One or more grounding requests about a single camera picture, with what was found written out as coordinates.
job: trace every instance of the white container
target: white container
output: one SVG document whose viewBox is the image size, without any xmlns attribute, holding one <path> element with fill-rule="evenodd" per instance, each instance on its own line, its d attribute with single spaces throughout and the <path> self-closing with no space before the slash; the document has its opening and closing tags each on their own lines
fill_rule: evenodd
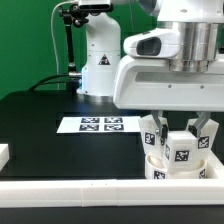
<svg viewBox="0 0 224 224">
<path fill-rule="evenodd" d="M 146 155 L 145 157 L 145 177 L 147 179 L 205 179 L 207 161 L 200 161 L 194 170 L 169 173 L 160 159 Z"/>
</svg>

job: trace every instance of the black table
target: black table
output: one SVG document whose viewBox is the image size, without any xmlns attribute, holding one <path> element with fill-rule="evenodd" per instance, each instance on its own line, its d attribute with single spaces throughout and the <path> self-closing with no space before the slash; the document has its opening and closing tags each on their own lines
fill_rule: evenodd
<svg viewBox="0 0 224 224">
<path fill-rule="evenodd" d="M 139 133 L 56 134 L 64 116 L 144 116 L 112 103 L 77 100 L 65 91 L 15 92 L 0 101 L 0 143 L 9 143 L 10 161 L 0 181 L 144 179 Z M 167 113 L 174 130 L 192 113 Z M 222 160 L 221 125 L 214 151 Z M 0 223 L 224 223 L 224 206 L 141 206 L 0 209 Z"/>
</svg>

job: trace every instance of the white paper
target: white paper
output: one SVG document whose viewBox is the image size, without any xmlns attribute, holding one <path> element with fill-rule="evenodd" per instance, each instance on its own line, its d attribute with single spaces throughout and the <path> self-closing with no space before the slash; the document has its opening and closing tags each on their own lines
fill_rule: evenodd
<svg viewBox="0 0 224 224">
<path fill-rule="evenodd" d="M 139 119 L 139 116 L 64 117 L 57 133 L 140 132 Z"/>
</svg>

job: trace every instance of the black cable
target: black cable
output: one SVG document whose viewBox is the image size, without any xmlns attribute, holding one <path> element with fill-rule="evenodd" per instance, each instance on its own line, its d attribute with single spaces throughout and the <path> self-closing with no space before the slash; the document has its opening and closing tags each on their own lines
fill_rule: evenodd
<svg viewBox="0 0 224 224">
<path fill-rule="evenodd" d="M 39 82 L 37 82 L 35 85 L 33 85 L 32 87 L 29 88 L 29 91 L 33 91 L 34 89 L 36 89 L 36 87 L 38 87 L 39 85 L 41 85 L 42 83 L 45 83 L 46 81 L 52 80 L 52 79 L 57 79 L 57 78 L 61 78 L 61 77 L 69 77 L 68 74 L 62 74 L 62 75 L 52 75 L 49 76 L 47 78 L 44 78 L 42 80 L 40 80 Z"/>
<path fill-rule="evenodd" d="M 38 83 L 38 84 L 32 86 L 31 88 L 29 88 L 29 91 L 34 91 L 38 86 L 50 85 L 50 84 L 59 84 L 59 83 L 67 83 L 67 81 Z"/>
</svg>

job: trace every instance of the white cube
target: white cube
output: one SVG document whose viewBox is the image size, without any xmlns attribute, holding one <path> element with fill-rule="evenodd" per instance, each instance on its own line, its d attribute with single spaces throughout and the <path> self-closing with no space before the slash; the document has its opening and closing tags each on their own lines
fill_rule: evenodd
<svg viewBox="0 0 224 224">
<path fill-rule="evenodd" d="M 189 125 L 193 125 L 195 121 L 196 119 L 188 120 L 186 130 L 188 130 Z M 219 124 L 210 119 L 201 129 L 200 138 L 197 139 L 197 147 L 194 155 L 195 159 L 208 159 L 218 127 Z"/>
<path fill-rule="evenodd" d="M 191 132 L 169 132 L 162 159 L 164 167 L 170 173 L 197 169 L 202 159 L 194 157 L 196 147 L 197 138 Z"/>
<path fill-rule="evenodd" d="M 160 117 L 159 119 L 163 125 L 168 126 L 166 118 Z M 162 159 L 164 143 L 161 143 L 160 137 L 156 134 L 158 126 L 156 125 L 152 115 L 140 118 L 139 127 L 145 154 L 150 153 L 154 157 Z"/>
</svg>

